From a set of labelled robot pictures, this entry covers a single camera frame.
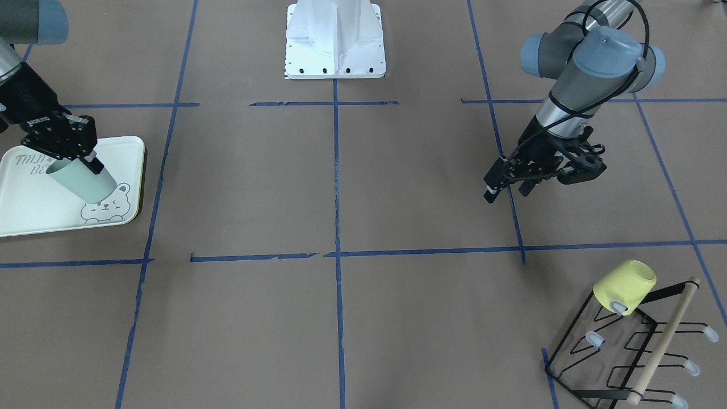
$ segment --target white tray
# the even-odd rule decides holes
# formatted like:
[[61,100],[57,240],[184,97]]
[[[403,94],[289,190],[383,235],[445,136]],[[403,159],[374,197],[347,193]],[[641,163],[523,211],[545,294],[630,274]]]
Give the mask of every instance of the white tray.
[[101,138],[95,151],[118,184],[100,205],[87,204],[46,175],[54,159],[25,146],[6,152],[0,162],[0,237],[116,226],[135,218],[144,142],[136,136]]

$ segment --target wooden handle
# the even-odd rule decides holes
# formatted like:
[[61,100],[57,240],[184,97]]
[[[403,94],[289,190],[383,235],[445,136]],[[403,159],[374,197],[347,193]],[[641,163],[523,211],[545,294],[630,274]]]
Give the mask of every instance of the wooden handle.
[[641,376],[639,376],[639,379],[636,381],[636,386],[631,389],[632,392],[629,394],[627,399],[631,405],[636,406],[641,401],[641,397],[643,396],[649,381],[651,381],[651,377],[654,376],[656,368],[659,366],[664,353],[667,351],[669,342],[671,342],[674,337],[674,332],[677,330],[679,322],[682,317],[684,317],[686,307],[689,306],[689,301],[691,301],[691,297],[694,295],[697,285],[699,284],[699,279],[696,277],[690,278],[689,281],[691,282],[687,282],[684,286],[684,292],[682,293],[677,306],[674,308],[674,312],[672,312],[672,317],[669,318],[669,322],[662,333],[662,337],[659,339],[659,343],[656,345],[656,348],[654,348],[654,351],[651,353],[651,357],[648,359],[646,366],[641,372]]

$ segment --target black cable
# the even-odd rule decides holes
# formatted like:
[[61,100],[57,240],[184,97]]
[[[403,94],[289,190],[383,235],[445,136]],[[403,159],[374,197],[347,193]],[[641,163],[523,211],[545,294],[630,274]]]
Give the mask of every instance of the black cable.
[[[588,16],[590,15],[590,13],[593,11],[593,9],[596,6],[598,6],[599,4],[601,4],[601,3],[605,2],[605,1],[608,1],[608,0],[598,0],[595,3],[591,4],[590,7],[588,7],[588,10],[586,11],[586,13],[583,16],[583,23],[581,25],[581,29],[583,30],[583,36],[584,37],[588,35],[588,30],[586,30],[586,24],[587,24],[587,21],[588,21]],[[644,27],[644,43],[643,43],[643,54],[642,54],[642,57],[643,57],[643,59],[646,59],[646,57],[648,56],[648,43],[649,43],[649,26],[648,26],[648,18],[646,17],[646,12],[643,10],[643,7],[636,0],[626,0],[626,1],[628,1],[631,4],[633,4],[634,8],[636,8],[638,10],[639,15],[641,16],[641,20],[643,21],[643,27]],[[620,29],[624,25],[626,25],[626,23],[628,23],[628,21],[631,19],[631,16],[632,15],[633,15],[633,11],[628,15],[628,17],[626,17],[626,20],[624,20],[624,22],[618,27],[618,29]],[[512,161],[515,158],[515,156],[520,152],[520,150],[523,148],[523,146],[525,146],[531,140],[535,139],[535,137],[540,136],[543,132],[545,132],[545,131],[553,128],[553,127],[556,127],[556,126],[558,126],[558,125],[560,125],[560,124],[562,124],[564,122],[567,122],[567,121],[569,121],[569,120],[571,120],[571,119],[573,119],[573,118],[575,118],[575,117],[577,117],[579,115],[585,114],[586,112],[588,112],[588,111],[590,111],[590,110],[592,110],[592,109],[594,109],[594,108],[596,108],[598,106],[603,105],[604,103],[606,103],[610,99],[612,99],[612,98],[614,98],[614,97],[622,94],[626,90],[628,90],[629,87],[631,87],[631,85],[634,83],[634,81],[636,81],[636,77],[638,77],[638,74],[639,74],[638,69],[636,67],[634,67],[634,70],[626,78],[626,81],[624,82],[624,84],[622,84],[621,87],[619,87],[616,90],[614,90],[611,94],[609,94],[605,98],[599,100],[597,103],[594,103],[591,106],[588,106],[586,108],[583,108],[583,109],[575,112],[574,114],[570,114],[568,116],[565,116],[565,117],[559,119],[558,121],[555,121],[555,122],[553,122],[550,125],[547,125],[546,127],[542,128],[538,132],[535,132],[533,135],[529,136],[527,139],[525,139],[522,143],[520,143],[515,148],[515,150],[511,153],[511,155],[505,160],[505,163],[509,163],[510,161]],[[516,182],[516,181],[526,181],[526,180],[548,180],[548,179],[554,178],[554,177],[556,177],[558,175],[562,175],[564,173],[565,173],[565,171],[563,170],[563,168],[561,168],[559,170],[556,170],[555,172],[548,173],[546,175],[532,175],[532,176],[512,177],[512,176],[506,175],[505,174],[505,170],[502,171],[502,175],[505,177],[505,179],[507,179],[509,181],[512,181],[512,182]]]

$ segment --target yellow mug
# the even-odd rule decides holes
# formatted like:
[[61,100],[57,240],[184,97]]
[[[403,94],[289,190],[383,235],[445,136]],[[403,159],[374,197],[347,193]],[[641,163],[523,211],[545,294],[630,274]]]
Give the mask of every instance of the yellow mug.
[[626,306],[622,313],[629,315],[655,284],[656,275],[646,264],[626,260],[593,285],[593,295],[611,312],[620,313],[619,304]]

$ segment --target bear drawing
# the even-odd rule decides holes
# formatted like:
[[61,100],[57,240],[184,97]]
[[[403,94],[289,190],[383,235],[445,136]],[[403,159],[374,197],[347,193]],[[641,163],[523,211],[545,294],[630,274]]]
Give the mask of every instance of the bear drawing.
[[99,223],[102,221],[122,221],[124,216],[131,210],[129,203],[128,183],[120,183],[113,193],[98,203],[86,203],[81,209],[81,217],[86,224]]

